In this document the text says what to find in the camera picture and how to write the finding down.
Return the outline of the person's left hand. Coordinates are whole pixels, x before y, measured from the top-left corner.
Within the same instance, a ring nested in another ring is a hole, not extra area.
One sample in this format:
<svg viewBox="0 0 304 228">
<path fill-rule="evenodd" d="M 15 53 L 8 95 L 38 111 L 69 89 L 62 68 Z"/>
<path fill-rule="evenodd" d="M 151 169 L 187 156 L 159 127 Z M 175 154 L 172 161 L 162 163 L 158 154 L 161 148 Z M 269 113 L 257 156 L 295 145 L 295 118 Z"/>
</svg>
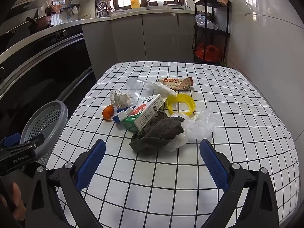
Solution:
<svg viewBox="0 0 304 228">
<path fill-rule="evenodd" d="M 9 199 L 14 203 L 14 210 L 11 212 L 8 208 L 7 199 L 1 195 L 2 210 L 12 215 L 16 221 L 23 222 L 25 220 L 26 207 L 22 200 L 22 194 L 17 183 L 11 185 L 11 195 Z"/>
</svg>

